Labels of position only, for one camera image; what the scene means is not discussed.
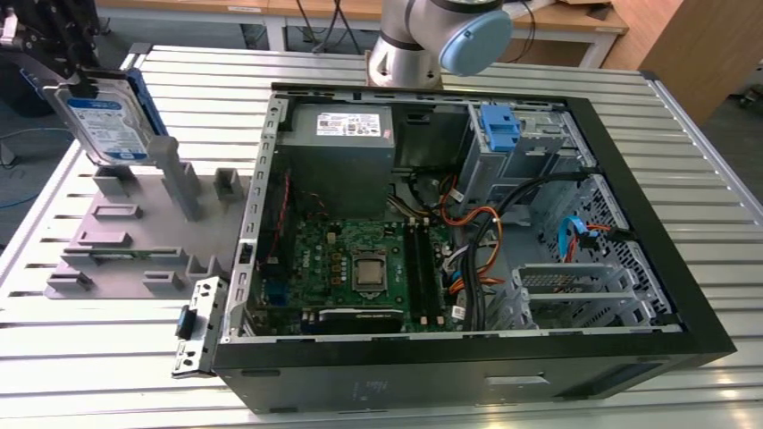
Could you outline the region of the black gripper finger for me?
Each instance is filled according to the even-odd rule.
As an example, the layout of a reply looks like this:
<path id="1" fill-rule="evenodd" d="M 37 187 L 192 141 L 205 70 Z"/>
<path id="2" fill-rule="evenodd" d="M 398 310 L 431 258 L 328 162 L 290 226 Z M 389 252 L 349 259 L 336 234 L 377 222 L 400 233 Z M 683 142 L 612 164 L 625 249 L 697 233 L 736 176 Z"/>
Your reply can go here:
<path id="1" fill-rule="evenodd" d="M 97 88 L 86 74 L 100 66 L 96 46 L 92 42 L 74 40 L 69 43 L 69 62 L 73 67 L 73 75 L 77 78 L 72 94 L 76 97 L 96 97 Z"/>

